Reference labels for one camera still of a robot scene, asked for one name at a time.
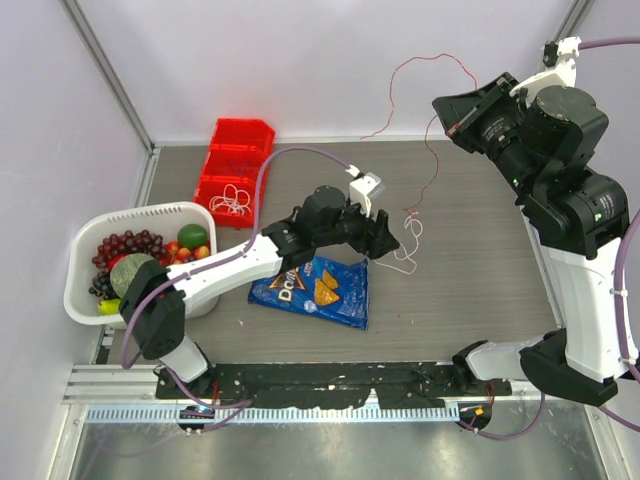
white panel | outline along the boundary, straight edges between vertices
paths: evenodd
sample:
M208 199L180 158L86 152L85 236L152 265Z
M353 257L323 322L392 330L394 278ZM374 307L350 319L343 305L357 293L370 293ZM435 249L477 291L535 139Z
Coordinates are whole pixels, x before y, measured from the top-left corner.
M144 153L58 2L0 10L0 463L41 479L71 365L98 336L63 310L68 247L131 205Z
M393 69L414 55L450 52L480 84L524 79L571 1L80 3L150 135L206 142L220 116L263 118L281 137L371 133L389 114ZM387 132L423 133L434 97L472 86L450 59L410 64Z
M640 35L640 3L635 0L594 2L577 32L582 40L623 35ZM576 86L593 95L598 107L609 116L609 129L590 165L612 176L625 188L632 212L640 208L640 45L601 48L581 53ZM629 249L626 284L630 292L629 320L636 341L640 339L640 236ZM640 386L619 381L620 394L609 408L622 417L640 423ZM640 478L637 454L640 434L615 424L632 478Z

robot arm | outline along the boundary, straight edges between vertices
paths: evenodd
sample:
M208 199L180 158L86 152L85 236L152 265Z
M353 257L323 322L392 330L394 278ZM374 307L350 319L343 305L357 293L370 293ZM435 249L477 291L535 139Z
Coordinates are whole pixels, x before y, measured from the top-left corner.
M573 86L579 43L547 45L546 70L524 82L504 73L433 106L451 140L485 154L515 192L538 234L560 303L556 320L564 327L525 342L468 347L454 357L460 380L528 379L545 393L602 405L627 371L612 272L629 213L622 187L587 167L609 122L595 100ZM630 335L626 341L637 356Z
M133 337L144 358L160 360L190 391L201 394L211 385L213 367L185 334L185 318L205 313L212 299L240 285L303 265L317 248L348 243L374 260L396 250L399 243L389 232L387 213L380 210L374 218L372 212L372 200L383 188L380 179L355 167L348 173L354 177L349 199L335 187L316 189L289 217L264 228L249 250L245 243L169 269L154 261L142 265L122 299L120 312L127 324L153 289L188 274L152 301L136 322ZM211 268L242 252L235 260Z

floor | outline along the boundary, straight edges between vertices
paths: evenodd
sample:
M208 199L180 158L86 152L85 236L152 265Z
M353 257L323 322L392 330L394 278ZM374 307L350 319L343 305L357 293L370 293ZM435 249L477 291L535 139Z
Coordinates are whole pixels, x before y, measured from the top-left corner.
M325 143L331 151L386 184L376 208L408 248L403 207L415 204L434 174L422 142ZM479 339L512 341L553 330L526 229L514 196L489 160L449 142L433 142L439 175L418 207L424 224L414 257L418 269L403 275L370 264L369 330L247 303L249 285L222 296L187 331L214 362L429 361L449 359ZM163 148L149 204L190 200L206 147ZM349 177L332 162L293 153L274 163L263 207L263 225L288 216L320 185L346 189ZM248 239L246 230L218 228L218 249ZM347 246L322 255L343 262L360 257ZM401 263L394 263L407 268ZM110 362L117 362L120 334Z
M497 402L489 430L519 431L537 409L537 401ZM509 442L476 437L453 423L232 424L154 449L178 428L92 424L85 426L71 478L606 479L584 408L554 400L545 410L536 429ZM96 451L101 441L105 448Z

red wire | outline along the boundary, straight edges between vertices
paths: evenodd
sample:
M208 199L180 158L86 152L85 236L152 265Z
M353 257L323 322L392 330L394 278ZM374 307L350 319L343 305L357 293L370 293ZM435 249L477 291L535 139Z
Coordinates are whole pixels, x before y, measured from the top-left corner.
M476 90L478 88L478 80L476 79L476 77L473 75L473 73L467 70L467 67L464 66L462 61L457 57L455 57L454 55L451 55L449 53L441 53L439 55L436 55L435 57L419 57L419 56L411 57L409 60L406 60L402 62L400 65L398 65L393 71L393 74L391 75L391 81L389 82L389 102L391 103L391 112L389 113L389 117L387 118L387 123L380 130L373 132L371 135L366 135L364 137L361 137L360 140L364 140L365 138L375 137L376 135L379 135L380 133L384 132L389 127L389 125L391 125L391 119L393 118L393 114L395 113L395 110L396 110L396 104L395 104L395 101L393 100L393 82L396 78L396 74L398 73L398 71L405 65L408 65L409 63L415 60L432 61L432 60L438 60L439 58L442 58L442 57L447 57L452 60L455 60L458 63L458 65L460 65L464 73L466 73L473 80L473 89ZM434 173L431 180L429 180L429 183L427 183L427 185L425 185L423 189L420 191L420 200L418 201L418 203L404 209L409 215L417 213L416 207L423 202L425 192L431 186L431 184L436 180L436 178L438 178L438 174L440 173L440 159L438 158L438 154L429 146L429 143L427 142L427 135L429 134L429 128L431 127L431 124L434 122L436 118L438 118L438 116L434 115L433 118L429 120L429 123L427 124L427 128L424 132L424 144L436 160L436 172Z

bunch of red grapes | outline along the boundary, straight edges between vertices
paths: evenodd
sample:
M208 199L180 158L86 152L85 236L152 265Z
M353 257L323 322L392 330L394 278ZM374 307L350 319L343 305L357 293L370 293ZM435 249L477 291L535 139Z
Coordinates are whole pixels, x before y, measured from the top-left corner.
M163 241L162 235L149 233L149 230L142 230L135 235L131 230L127 230L123 235L112 233L102 239L102 245L98 246L98 254L91 261L96 267L104 270L110 269L112 260L130 253L146 253L160 260L167 255Z

